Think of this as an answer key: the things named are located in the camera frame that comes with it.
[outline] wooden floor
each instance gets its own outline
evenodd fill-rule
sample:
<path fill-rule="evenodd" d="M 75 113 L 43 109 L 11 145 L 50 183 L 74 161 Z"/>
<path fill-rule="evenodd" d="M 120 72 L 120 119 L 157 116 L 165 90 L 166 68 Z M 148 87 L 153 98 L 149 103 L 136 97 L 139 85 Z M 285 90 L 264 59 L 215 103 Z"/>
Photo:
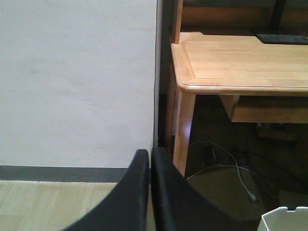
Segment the wooden floor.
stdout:
<path fill-rule="evenodd" d="M 60 231 L 94 208 L 115 185 L 2 180 L 0 231 Z M 151 209 L 149 231 L 155 230 Z"/>

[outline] white wall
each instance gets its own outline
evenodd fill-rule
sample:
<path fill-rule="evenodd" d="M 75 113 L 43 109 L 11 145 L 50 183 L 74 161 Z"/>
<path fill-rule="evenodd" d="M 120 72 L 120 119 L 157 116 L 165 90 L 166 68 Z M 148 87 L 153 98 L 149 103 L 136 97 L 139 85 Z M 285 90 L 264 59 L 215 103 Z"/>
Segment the white wall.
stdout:
<path fill-rule="evenodd" d="M 0 165 L 127 167 L 150 150 L 156 0 L 0 1 Z"/>

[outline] desk leg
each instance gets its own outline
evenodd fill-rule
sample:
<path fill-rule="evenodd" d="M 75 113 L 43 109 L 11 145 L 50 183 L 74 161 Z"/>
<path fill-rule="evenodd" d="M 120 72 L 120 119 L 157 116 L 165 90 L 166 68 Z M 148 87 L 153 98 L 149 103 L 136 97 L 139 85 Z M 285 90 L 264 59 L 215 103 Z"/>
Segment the desk leg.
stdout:
<path fill-rule="evenodd" d="M 179 91 L 173 163 L 183 176 L 185 175 L 195 99 L 196 94 Z"/>
<path fill-rule="evenodd" d="M 166 130 L 165 130 L 165 149 L 172 156 L 172 129 L 173 129 L 173 112 L 175 100 L 175 76 L 173 63 L 170 63 L 170 79 L 167 92 L 167 108 L 166 108 Z"/>

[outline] desk drawer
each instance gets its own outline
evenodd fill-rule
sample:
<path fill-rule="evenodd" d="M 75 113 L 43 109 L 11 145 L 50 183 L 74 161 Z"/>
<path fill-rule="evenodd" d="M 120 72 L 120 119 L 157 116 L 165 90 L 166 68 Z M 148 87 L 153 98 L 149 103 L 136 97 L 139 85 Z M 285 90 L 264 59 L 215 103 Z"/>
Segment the desk drawer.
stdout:
<path fill-rule="evenodd" d="M 308 123 L 308 97 L 221 95 L 232 122 Z"/>

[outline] cable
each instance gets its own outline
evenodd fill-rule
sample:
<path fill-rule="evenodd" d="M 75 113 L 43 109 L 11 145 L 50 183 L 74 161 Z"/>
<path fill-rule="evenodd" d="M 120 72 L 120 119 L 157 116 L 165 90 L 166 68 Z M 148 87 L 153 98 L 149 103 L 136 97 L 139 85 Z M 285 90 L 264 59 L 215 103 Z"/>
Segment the cable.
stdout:
<path fill-rule="evenodd" d="M 234 157 L 230 152 L 228 152 L 226 149 L 224 149 L 223 147 L 219 146 L 218 144 L 215 144 L 215 143 L 209 142 L 209 141 L 197 141 L 197 142 L 193 142 L 191 145 L 189 145 L 188 148 L 190 148 L 191 146 L 193 146 L 193 145 L 195 145 L 195 144 L 197 144 L 197 143 L 208 143 L 208 144 L 212 144 L 212 145 L 214 145 L 214 146 L 220 148 L 221 150 L 223 150 L 225 153 L 227 153 L 227 154 L 232 158 L 232 160 L 234 161 L 235 166 L 236 166 L 236 169 L 237 169 L 237 173 L 238 173 L 238 175 L 239 175 L 240 182 L 242 183 L 243 187 L 244 187 L 245 190 L 247 191 L 247 193 L 248 193 L 250 199 L 251 199 L 253 202 L 258 202 L 257 197 L 256 197 L 252 192 L 250 192 L 249 189 L 246 187 L 246 185 L 245 185 L 245 183 L 244 183 L 244 181 L 243 181 L 242 175 L 241 175 L 240 168 L 239 168 L 239 166 L 238 166 L 238 164 L 237 164 L 237 161 L 236 161 L 235 157 Z"/>
<path fill-rule="evenodd" d="M 195 176 L 199 175 L 200 173 L 203 173 L 203 172 L 205 172 L 205 171 L 208 171 L 208 170 L 210 170 L 210 169 L 217 168 L 217 167 L 237 167 L 237 166 L 236 166 L 236 165 L 214 165 L 214 166 L 206 167 L 206 168 L 204 168 L 204 169 L 198 171 L 197 173 L 191 175 L 191 176 L 188 177 L 186 180 L 189 181 L 189 180 L 191 180 L 192 178 L 194 178 Z M 259 179 L 259 181 L 262 183 L 262 185 L 263 185 L 265 191 L 266 191 L 271 197 L 274 197 L 274 198 L 278 199 L 277 196 L 275 196 L 274 194 L 272 194 L 272 193 L 267 189 L 265 183 L 263 182 L 263 180 L 261 179 L 261 177 L 258 176 L 258 174 L 256 174 L 255 172 L 253 172 L 253 171 L 251 171 L 250 169 L 245 168 L 245 167 L 239 167 L 239 168 L 240 168 L 240 169 L 244 169 L 244 170 L 250 172 L 250 173 L 251 173 L 252 175 L 254 175 L 255 177 L 257 177 L 257 178 Z"/>

